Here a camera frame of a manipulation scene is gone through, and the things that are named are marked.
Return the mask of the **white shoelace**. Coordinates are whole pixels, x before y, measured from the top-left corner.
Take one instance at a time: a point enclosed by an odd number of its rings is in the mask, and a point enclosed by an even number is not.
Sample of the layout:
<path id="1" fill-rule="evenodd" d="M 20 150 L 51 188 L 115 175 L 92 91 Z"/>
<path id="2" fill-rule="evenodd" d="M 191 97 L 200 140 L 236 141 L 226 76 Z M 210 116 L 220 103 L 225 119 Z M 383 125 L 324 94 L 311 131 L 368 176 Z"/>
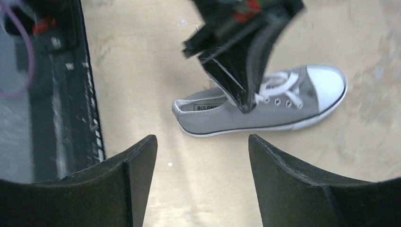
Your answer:
<path id="1" fill-rule="evenodd" d="M 299 88 L 296 86 L 299 79 L 298 73 L 277 72 L 264 75 L 263 78 L 266 81 L 261 83 L 259 93 L 254 96 L 257 105 L 268 104 L 272 96 L 286 96 L 286 108 L 295 106 L 297 109 L 301 109 L 303 107 L 304 102 L 299 97 Z"/>

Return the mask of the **grey canvas sneaker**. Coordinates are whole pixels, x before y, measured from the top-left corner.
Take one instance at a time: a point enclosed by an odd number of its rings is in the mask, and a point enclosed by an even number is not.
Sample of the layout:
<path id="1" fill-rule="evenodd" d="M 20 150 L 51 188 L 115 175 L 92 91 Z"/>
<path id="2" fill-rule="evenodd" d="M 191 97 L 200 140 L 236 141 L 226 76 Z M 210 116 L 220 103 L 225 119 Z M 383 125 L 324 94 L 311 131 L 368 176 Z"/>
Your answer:
<path id="1" fill-rule="evenodd" d="M 323 120 L 346 96 L 347 77 L 337 67 L 309 64 L 280 72 L 299 74 L 296 86 L 304 102 L 301 109 L 286 108 L 286 96 L 272 96 L 268 104 L 256 104 L 250 113 L 242 113 L 223 89 L 214 87 L 174 100 L 172 112 L 181 129 L 194 137 L 238 131 L 293 131 Z"/>

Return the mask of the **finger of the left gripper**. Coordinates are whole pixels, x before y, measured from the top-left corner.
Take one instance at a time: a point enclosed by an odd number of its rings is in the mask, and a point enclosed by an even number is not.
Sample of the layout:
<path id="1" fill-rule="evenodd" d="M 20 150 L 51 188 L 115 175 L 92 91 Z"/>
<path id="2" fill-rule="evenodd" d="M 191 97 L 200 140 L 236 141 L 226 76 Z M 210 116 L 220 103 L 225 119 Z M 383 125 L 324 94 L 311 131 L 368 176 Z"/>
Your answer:
<path id="1" fill-rule="evenodd" d="M 256 19 L 198 57 L 242 113 L 251 112 L 256 105 L 255 94 L 260 91 L 264 69 L 281 32 L 281 19 Z"/>

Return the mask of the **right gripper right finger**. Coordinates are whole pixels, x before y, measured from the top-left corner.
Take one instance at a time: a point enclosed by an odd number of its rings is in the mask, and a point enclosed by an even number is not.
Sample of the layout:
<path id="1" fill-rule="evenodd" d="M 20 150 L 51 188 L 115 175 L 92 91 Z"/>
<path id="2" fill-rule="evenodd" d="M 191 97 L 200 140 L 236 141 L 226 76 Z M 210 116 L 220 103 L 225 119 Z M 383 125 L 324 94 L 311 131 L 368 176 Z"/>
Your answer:
<path id="1" fill-rule="evenodd" d="M 248 145 L 264 227 L 400 226 L 400 178 L 374 183 L 334 174 L 256 134 Z"/>

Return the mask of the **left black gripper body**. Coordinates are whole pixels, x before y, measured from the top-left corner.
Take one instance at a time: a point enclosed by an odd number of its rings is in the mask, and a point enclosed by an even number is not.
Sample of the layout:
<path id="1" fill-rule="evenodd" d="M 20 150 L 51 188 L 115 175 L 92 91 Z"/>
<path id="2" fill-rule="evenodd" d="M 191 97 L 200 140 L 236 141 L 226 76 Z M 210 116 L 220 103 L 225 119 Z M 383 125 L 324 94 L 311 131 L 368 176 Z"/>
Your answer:
<path id="1" fill-rule="evenodd" d="M 267 26 L 280 32 L 305 10 L 301 0 L 195 0 L 204 25 L 183 42 L 186 58 L 202 53 L 209 60 L 249 34 Z"/>

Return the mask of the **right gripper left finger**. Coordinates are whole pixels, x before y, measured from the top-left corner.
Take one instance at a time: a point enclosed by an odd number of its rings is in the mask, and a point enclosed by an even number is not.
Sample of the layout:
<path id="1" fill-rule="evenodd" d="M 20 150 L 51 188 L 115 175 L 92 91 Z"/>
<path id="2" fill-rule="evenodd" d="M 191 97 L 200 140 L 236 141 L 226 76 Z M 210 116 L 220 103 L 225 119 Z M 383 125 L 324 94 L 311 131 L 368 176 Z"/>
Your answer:
<path id="1" fill-rule="evenodd" d="M 140 227 L 157 157 L 148 135 L 124 152 L 61 180 L 0 183 L 3 227 Z"/>

